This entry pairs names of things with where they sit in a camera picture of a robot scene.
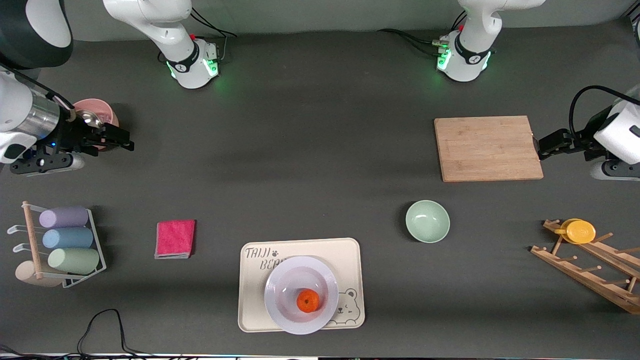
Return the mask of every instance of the bear illustration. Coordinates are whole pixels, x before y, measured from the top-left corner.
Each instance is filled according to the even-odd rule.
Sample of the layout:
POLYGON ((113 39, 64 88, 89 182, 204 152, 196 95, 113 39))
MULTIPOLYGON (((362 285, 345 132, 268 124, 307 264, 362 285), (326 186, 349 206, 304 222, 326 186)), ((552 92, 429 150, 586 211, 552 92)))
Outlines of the bear illustration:
POLYGON ((329 322, 336 324, 353 322, 356 324, 356 320, 360 318, 360 309, 356 303, 357 296, 358 293, 354 289, 347 289, 345 292, 339 293, 338 308, 329 322))

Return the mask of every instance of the wall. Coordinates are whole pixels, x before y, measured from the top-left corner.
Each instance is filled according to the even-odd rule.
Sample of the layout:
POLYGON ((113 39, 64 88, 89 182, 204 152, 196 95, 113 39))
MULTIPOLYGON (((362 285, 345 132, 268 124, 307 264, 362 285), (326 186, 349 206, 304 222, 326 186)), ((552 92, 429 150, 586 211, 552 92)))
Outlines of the wall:
MULTIPOLYGON (((619 17, 634 0, 547 0, 539 8, 503 12, 505 27, 591 25, 619 17)), ((132 40, 144 35, 109 16, 100 0, 66 0, 74 38, 132 40)), ((455 0, 193 0, 215 26, 236 33, 444 29, 460 13, 455 0)), ((193 19, 190 33, 206 35, 193 19)))

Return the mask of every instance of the white plate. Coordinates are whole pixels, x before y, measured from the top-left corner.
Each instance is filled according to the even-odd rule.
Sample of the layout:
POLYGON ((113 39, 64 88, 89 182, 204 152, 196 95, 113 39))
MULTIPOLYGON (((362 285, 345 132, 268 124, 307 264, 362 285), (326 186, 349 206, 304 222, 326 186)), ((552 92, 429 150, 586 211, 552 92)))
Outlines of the white plate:
POLYGON ((264 305, 282 330, 305 335, 322 329, 338 307, 338 282, 322 261, 310 256, 294 256, 280 263, 264 287, 264 305), (298 309, 296 299, 303 289, 320 296, 320 308, 313 313, 298 309))

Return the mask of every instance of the green led light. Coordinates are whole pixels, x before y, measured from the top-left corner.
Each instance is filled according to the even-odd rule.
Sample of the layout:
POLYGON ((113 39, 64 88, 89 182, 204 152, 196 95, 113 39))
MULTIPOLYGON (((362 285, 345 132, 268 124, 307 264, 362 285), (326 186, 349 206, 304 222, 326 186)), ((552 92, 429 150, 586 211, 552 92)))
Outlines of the green led light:
POLYGON ((175 74, 173 73, 173 69, 171 68, 171 65, 169 65, 169 62, 166 62, 166 66, 169 68, 169 71, 171 72, 171 77, 175 79, 175 74))
POLYGON ((491 56, 491 51, 486 55, 486 59, 484 59, 484 65, 482 65, 482 69, 486 69, 486 64, 489 62, 489 57, 491 56))
POLYGON ((202 59, 202 63, 207 68, 207 72, 209 73, 209 75, 211 77, 214 77, 214 76, 218 75, 218 66, 217 66, 215 61, 202 59))
POLYGON ((447 65, 449 64, 449 59, 451 58, 451 50, 447 49, 447 52, 440 55, 440 57, 443 57, 444 60, 438 61, 438 68, 440 70, 444 70, 447 68, 447 65))

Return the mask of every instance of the light green bowl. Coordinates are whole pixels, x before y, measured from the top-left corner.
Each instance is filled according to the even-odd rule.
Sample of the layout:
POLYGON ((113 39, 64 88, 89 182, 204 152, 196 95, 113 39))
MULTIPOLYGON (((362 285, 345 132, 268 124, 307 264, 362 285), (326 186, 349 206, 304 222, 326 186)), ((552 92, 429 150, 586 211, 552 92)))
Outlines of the light green bowl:
POLYGON ((431 200, 421 200, 406 212, 406 228, 423 243, 436 243, 449 233, 451 221, 442 205, 431 200))

